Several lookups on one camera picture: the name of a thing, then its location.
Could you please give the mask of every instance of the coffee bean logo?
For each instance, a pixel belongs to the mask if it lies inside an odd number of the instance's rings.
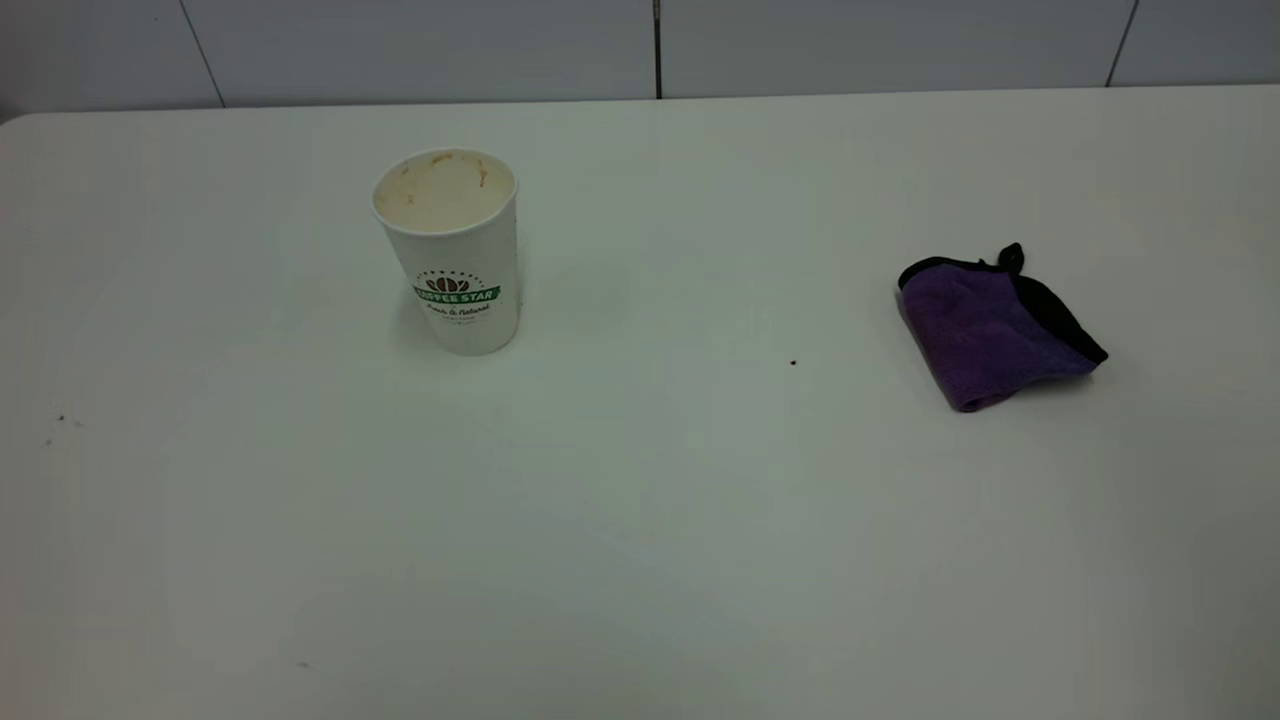
[[[466,292],[471,290],[470,281],[456,281],[453,278],[426,279],[422,275],[419,275],[419,279],[426,283],[426,287],[430,288],[431,292]]]

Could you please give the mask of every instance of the table surface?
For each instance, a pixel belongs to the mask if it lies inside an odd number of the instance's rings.
[[[369,210],[443,145],[521,179],[479,359]],[[0,697],[1276,716],[1277,228],[1280,87],[19,118]],[[1012,241],[1111,359],[960,415],[895,282]]]

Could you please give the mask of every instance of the cup rim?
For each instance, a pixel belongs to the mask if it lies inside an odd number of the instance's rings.
[[[500,163],[502,167],[507,168],[507,172],[511,173],[511,181],[512,181],[511,182],[511,195],[508,195],[507,199],[502,201],[502,205],[499,205],[498,209],[494,210],[492,215],[489,215],[488,218],[484,218],[483,220],[476,220],[475,223],[471,223],[470,225],[463,225],[461,228],[454,228],[454,229],[449,229],[449,231],[440,231],[440,232],[425,232],[425,231],[413,231],[413,229],[408,229],[408,228],[402,227],[402,225],[397,225],[396,223],[393,223],[393,222],[388,220],[387,218],[384,218],[383,214],[378,211],[378,202],[376,202],[378,186],[383,184],[383,181],[387,179],[387,176],[392,174],[392,170],[394,170],[398,165],[401,165],[403,163],[410,163],[410,161],[416,160],[416,159],[419,159],[419,158],[421,158],[424,155],[438,155],[438,154],[442,154],[442,152],[454,152],[454,151],[457,151],[457,152],[474,152],[476,155],[484,155],[485,158],[488,158],[490,160],[495,160],[495,161]],[[399,160],[396,160],[394,163],[392,163],[390,167],[388,167],[385,170],[383,170],[383,173],[380,176],[378,176],[378,179],[374,181],[374,187],[369,192],[369,208],[374,211],[374,218],[376,218],[378,222],[381,223],[381,225],[384,228],[387,228],[387,229],[392,229],[392,231],[396,231],[396,232],[398,232],[401,234],[407,234],[407,236],[412,236],[412,237],[445,238],[445,237],[453,237],[453,236],[457,236],[457,234],[470,233],[470,232],[472,232],[472,231],[475,231],[477,228],[481,228],[481,227],[492,223],[498,215],[500,215],[503,213],[503,210],[507,209],[508,205],[511,205],[512,202],[515,202],[516,193],[518,191],[520,191],[520,178],[516,177],[516,170],[512,170],[511,165],[508,165],[502,158],[498,158],[497,155],[493,155],[490,152],[485,152],[484,150],[476,150],[474,147],[460,147],[460,146],[429,147],[426,150],[419,150],[417,152],[410,152],[408,155],[406,155],[406,156],[401,158]]]

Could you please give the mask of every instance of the paper cup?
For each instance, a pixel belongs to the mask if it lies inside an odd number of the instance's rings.
[[[493,352],[516,333],[517,190],[506,163],[461,147],[411,155],[374,187],[374,215],[449,352]]]

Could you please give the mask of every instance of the folded towel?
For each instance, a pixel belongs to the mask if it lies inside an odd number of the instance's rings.
[[[1047,287],[1023,277],[1023,247],[998,265],[948,258],[902,272],[902,307],[951,405],[982,410],[1046,378],[1087,375],[1107,359]]]

